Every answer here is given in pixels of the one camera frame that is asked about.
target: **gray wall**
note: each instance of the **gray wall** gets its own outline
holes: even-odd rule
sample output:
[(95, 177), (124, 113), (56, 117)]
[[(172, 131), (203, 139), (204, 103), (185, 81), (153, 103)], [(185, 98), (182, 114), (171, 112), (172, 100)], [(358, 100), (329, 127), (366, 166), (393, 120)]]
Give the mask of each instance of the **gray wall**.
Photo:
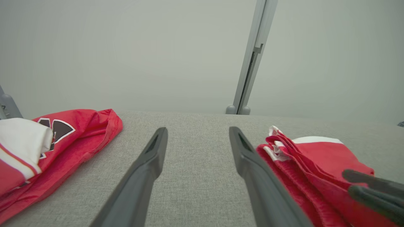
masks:
[(279, 0), (251, 114), (404, 121), (404, 1)]
[(2, 0), (0, 84), (25, 118), (76, 109), (224, 113), (255, 0)]

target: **gray fabric surface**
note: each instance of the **gray fabric surface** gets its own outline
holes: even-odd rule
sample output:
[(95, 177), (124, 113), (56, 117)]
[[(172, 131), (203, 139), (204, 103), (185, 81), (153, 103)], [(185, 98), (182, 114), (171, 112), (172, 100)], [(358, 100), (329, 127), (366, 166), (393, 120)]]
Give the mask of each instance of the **gray fabric surface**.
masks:
[(277, 126), (291, 139), (338, 138), (378, 177), (404, 183), (404, 128), (311, 119), (186, 113), (118, 112), (123, 131), (55, 193), (5, 226), (88, 226), (159, 127), (168, 129), (163, 172), (154, 183), (146, 226), (255, 226), (243, 179), (234, 166), (229, 126), (254, 145)]

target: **metal frame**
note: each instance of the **metal frame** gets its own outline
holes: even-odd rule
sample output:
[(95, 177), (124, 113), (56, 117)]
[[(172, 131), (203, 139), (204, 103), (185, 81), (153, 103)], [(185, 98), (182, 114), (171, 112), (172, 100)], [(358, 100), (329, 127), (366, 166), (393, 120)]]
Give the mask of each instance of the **metal frame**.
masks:
[(10, 95), (5, 94), (1, 86), (0, 107), (0, 120), (7, 118), (23, 118), (14, 99)]
[(250, 114), (247, 102), (257, 75), (277, 4), (278, 0), (257, 0), (236, 94), (233, 105), (227, 107), (226, 114)]

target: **folded clothing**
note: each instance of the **folded clothing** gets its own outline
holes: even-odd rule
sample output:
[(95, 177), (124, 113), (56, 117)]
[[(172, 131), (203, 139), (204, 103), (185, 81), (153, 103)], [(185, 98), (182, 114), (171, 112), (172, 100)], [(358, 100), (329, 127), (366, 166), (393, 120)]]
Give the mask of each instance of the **folded clothing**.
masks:
[(352, 169), (374, 175), (374, 170), (360, 163), (338, 139), (291, 140), (272, 126), (266, 142), (257, 147), (257, 152), (316, 227), (395, 226), (349, 196), (351, 183), (342, 177), (342, 172)]
[(0, 195), (0, 224), (53, 193), (81, 163), (103, 149), (121, 130), (122, 120), (112, 109), (78, 109), (33, 120), (53, 130), (49, 151), (41, 153), (42, 173), (21, 187)]
[(0, 120), (0, 195), (40, 174), (38, 160), (51, 147), (53, 132), (23, 118)]

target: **white stripe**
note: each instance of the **white stripe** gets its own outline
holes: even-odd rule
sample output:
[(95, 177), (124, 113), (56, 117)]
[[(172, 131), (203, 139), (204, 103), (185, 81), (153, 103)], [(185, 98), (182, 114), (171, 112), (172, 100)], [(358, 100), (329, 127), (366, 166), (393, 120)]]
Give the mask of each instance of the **white stripe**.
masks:
[(9, 166), (13, 167), (14, 169), (20, 171), (24, 178), (28, 180), (29, 178), (35, 176), (34, 172), (26, 165), (19, 162), (17, 159), (9, 156), (3, 149), (0, 148), (0, 159), (7, 163)]
[(269, 148), (269, 147), (264, 147), (264, 150), (271, 157), (272, 161), (284, 162), (284, 161), (290, 160), (290, 158), (288, 156), (286, 156), (283, 152), (279, 152), (278, 154), (275, 154), (275, 152), (272, 151), (271, 148)]
[(279, 135), (278, 131), (279, 131), (280, 133), (282, 133), (281, 130), (279, 130), (276, 126), (272, 125), (272, 126), (269, 128), (269, 136), (272, 136), (272, 134), (273, 134), (274, 132), (275, 132), (275, 135)]
[(11, 118), (0, 121), (0, 143), (37, 173), (42, 172), (38, 166), (39, 157), (46, 150), (44, 147), (50, 147), (52, 137), (49, 127), (31, 120)]
[(285, 145), (281, 141), (275, 141), (275, 145), (277, 147), (285, 147)]
[(339, 139), (328, 138), (328, 137), (301, 137), (292, 140), (295, 144), (299, 143), (318, 143), (318, 142), (329, 142), (329, 143), (341, 143)]

